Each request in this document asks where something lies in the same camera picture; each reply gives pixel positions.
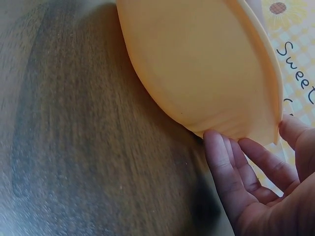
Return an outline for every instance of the wooden table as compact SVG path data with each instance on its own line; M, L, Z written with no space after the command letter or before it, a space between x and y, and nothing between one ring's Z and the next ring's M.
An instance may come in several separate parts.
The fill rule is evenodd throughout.
M0 235L230 235L202 142L104 0L0 0Z

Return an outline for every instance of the hand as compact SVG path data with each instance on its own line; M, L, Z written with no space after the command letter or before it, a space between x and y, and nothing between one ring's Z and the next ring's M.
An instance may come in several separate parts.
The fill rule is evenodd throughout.
M204 135L216 189L236 235L315 235L315 129L284 116L280 135L295 150L296 168L258 143ZM243 152L284 192L261 186Z

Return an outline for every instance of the wood grain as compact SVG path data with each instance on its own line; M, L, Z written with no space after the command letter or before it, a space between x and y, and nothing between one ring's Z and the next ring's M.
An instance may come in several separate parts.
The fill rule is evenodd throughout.
M230 235L202 143L139 82L116 6L12 3L0 0L0 235L204 235L220 213Z

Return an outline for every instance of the plastic container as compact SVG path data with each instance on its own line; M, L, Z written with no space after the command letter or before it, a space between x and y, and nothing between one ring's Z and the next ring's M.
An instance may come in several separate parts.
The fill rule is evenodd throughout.
M245 0L117 0L117 9L133 67L171 118L200 137L278 142L281 71Z

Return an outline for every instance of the sunflower print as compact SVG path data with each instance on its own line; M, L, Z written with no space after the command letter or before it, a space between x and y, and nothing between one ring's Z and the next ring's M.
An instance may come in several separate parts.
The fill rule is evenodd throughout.
M269 30L287 30L307 17L307 4L303 0L262 0L264 16Z

